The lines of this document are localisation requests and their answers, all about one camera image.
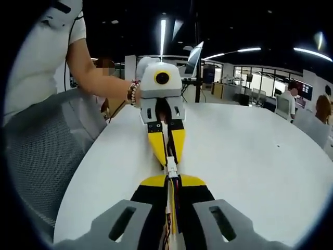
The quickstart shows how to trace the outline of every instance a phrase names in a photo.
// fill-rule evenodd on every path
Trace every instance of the window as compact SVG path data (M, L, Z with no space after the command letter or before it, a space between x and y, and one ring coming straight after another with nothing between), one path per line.
M272 96L274 86L274 69L263 69L261 93L266 96Z
M222 67L223 67L222 64L215 64L214 82L221 82Z
M252 68L252 82L250 84L250 89L256 89L259 91L261 83L261 71L262 68Z
M250 83L246 81L247 75L251 73L251 67L242 67L241 68L241 85L245 87L249 87Z
M235 83L237 85L240 84L240 79L241 79L241 67L234 67L234 77L236 78Z
M275 95L276 90L279 90L283 93L288 88L288 83L289 83L289 73L285 71L276 70L273 95Z

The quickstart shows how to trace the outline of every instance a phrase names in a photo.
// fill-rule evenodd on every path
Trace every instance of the black ceiling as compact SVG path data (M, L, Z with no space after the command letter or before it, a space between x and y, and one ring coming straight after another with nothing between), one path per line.
M87 43L92 57L109 56L115 62L125 55L159 54L160 20L184 22L177 36L168 36L164 54L188 55L185 45L196 45L198 10L203 57L261 47L259 52L233 53L213 60L232 64L266 65L302 72L308 69L333 83L333 63L295 52L294 47L317 50L315 34L323 32L326 46L320 53L333 57L333 29L328 6L244 6L213 0L87 1L83 11Z

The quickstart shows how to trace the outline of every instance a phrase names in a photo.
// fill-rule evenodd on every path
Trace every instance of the fluorescent light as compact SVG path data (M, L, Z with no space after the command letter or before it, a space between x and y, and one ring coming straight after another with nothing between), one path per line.
M307 49L303 49L303 48L293 48L295 51L299 51L299 52L305 52L305 53L309 53L311 55L315 55L315 56L319 56L323 59L329 60L330 62L332 62L332 59L329 58L328 56L325 56L323 54L320 54L318 52L314 52L314 51L308 51Z
M164 39L165 39L165 28L167 26L167 21L165 19L161 20L161 50L160 55L163 55L164 50Z
M320 50L320 48L322 47L323 44L323 33L321 32L319 34L319 44L318 44L318 50Z
M213 55L213 56L209 56L209 57L206 57L204 59L210 59L210 58L213 58L213 57L218 57L218 56L224 56L224 53L220 53L220 54L217 54L217 55Z
M248 51L260 51L261 48L243 48L239 49L237 52L248 52Z

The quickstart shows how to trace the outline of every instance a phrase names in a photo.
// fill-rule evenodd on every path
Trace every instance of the white table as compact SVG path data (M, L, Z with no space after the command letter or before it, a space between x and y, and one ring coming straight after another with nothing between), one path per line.
M267 240L297 244L331 195L333 164L306 134L262 108L187 104L180 173L206 181ZM94 218L161 174L139 110L125 107L88 151L62 200L54 242L87 233Z

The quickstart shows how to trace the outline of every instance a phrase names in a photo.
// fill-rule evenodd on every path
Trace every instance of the wristband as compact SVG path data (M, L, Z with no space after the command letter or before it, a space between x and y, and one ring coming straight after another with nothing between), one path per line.
M132 105L136 105L136 99L135 99L135 93L137 88L140 86L139 81L133 81L131 86L129 87L129 90L127 91L127 101Z

